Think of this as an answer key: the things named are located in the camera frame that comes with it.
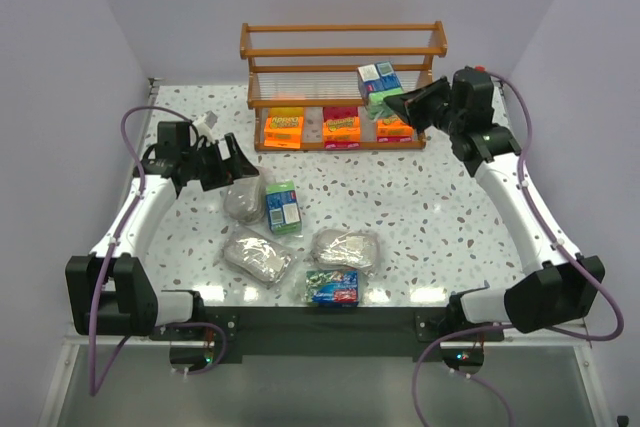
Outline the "orange pink Scrub Mommy box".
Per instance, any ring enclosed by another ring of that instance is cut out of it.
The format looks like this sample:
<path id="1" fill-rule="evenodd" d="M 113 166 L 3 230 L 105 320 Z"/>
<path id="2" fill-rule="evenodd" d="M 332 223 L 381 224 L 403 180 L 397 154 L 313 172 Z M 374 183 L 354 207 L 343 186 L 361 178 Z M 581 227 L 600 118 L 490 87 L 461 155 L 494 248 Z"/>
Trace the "orange pink Scrub Mommy box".
<path id="1" fill-rule="evenodd" d="M 397 116 L 380 118 L 376 121 L 376 140 L 379 143 L 411 142 L 414 129 Z"/>

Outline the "orange Scrub Daddy box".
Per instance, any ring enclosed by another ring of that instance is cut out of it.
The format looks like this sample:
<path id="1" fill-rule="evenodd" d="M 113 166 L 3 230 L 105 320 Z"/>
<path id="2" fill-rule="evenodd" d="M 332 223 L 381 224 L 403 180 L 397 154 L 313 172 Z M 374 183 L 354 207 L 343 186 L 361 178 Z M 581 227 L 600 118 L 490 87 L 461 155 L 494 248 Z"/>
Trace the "orange Scrub Daddy box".
<path id="1" fill-rule="evenodd" d="M 304 131 L 303 107 L 274 107 L 267 113 L 264 133 L 266 147 L 298 150 Z"/>

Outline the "orange Scrub Mommy box back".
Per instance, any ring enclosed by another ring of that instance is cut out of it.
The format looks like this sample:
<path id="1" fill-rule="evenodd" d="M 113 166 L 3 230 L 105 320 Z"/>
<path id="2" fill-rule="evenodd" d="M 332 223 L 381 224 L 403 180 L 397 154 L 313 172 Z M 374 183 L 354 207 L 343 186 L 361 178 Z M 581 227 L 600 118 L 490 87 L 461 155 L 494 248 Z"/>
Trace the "orange Scrub Mommy box back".
<path id="1" fill-rule="evenodd" d="M 322 139 L 326 150 L 350 150 L 360 147 L 361 122 L 358 108 L 323 108 Z"/>

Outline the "blue green colourful sponge pack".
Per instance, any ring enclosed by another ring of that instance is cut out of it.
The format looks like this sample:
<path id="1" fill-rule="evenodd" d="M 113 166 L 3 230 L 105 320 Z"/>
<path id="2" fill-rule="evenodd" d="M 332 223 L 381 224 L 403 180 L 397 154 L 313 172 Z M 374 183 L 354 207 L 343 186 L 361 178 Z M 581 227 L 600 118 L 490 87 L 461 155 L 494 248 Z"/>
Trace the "blue green colourful sponge pack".
<path id="1" fill-rule="evenodd" d="M 343 269 L 307 271 L 304 299 L 315 306 L 355 307 L 360 299 L 359 274 Z"/>

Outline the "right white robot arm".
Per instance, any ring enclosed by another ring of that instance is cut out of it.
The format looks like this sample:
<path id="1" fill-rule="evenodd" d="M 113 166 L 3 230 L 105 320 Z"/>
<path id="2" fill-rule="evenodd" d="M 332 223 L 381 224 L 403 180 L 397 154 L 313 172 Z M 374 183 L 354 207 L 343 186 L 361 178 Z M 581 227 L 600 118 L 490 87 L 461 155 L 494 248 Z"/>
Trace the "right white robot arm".
<path id="1" fill-rule="evenodd" d="M 454 156 L 488 195 L 518 253 L 523 278 L 506 289 L 472 289 L 450 296 L 446 332 L 507 323 L 522 333 L 554 328 L 585 317 L 605 274 L 602 261 L 586 257 L 564 236 L 524 166 L 524 150 L 511 130 L 493 119 L 491 76 L 471 67 L 384 102 L 422 133 L 448 135 Z"/>

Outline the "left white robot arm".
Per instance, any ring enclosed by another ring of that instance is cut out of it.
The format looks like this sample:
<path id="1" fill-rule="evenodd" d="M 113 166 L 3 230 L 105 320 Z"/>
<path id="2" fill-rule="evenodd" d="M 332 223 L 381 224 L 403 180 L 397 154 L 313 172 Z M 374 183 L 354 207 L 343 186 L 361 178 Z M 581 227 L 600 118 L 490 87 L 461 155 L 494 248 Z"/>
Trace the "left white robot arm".
<path id="1" fill-rule="evenodd" d="M 107 233 L 66 265 L 77 333 L 148 336 L 161 326 L 202 320 L 199 293 L 152 284 L 144 268 L 151 241 L 189 183 L 210 191 L 258 173 L 234 134 L 209 141 L 188 121 L 159 123 L 156 142 L 134 157 L 129 194 Z"/>

